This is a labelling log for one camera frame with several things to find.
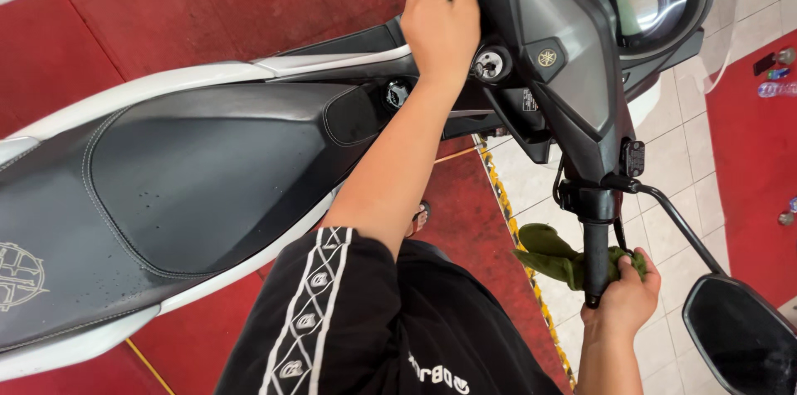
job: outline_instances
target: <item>hand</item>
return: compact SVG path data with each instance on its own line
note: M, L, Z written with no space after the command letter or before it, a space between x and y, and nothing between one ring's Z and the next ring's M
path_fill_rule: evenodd
M634 251L645 257L645 281L639 278L639 273L631 266L628 256L620 257L617 263L620 279L606 288L597 309L584 306L581 310L585 329L633 341L633 336L653 315L658 304L662 277L642 247L637 247Z
M423 81L458 90L481 36L477 0L406 0L401 28Z

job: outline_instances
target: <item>side mirror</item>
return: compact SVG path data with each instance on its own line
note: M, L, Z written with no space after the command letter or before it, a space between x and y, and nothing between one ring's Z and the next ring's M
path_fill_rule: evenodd
M746 284L701 277L683 318L701 356L732 394L797 393L797 330Z

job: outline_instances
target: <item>yamaha logo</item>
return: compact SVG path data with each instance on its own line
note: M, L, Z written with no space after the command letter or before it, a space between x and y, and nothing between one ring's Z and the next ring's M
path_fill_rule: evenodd
M550 48L543 49L540 55L537 56L537 63L544 68L556 63L556 51Z
M0 311L22 305L42 292L42 260L12 243L0 243Z

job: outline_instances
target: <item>person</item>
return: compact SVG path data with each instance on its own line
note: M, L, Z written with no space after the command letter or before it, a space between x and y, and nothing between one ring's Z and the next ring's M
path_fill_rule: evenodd
M321 228L276 259L216 393L561 393L479 281L405 238L479 44L479 6L406 0L401 25L418 84ZM643 393L633 337L660 282L645 260L644 282L624 257L600 308L582 310L579 395Z

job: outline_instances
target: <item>windshield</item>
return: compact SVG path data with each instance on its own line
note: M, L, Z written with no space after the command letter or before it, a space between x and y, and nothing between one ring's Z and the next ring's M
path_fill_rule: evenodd
M705 37L700 54L675 67L678 92L708 93L722 78L732 61L733 29L736 26L736 0L714 0L703 22Z

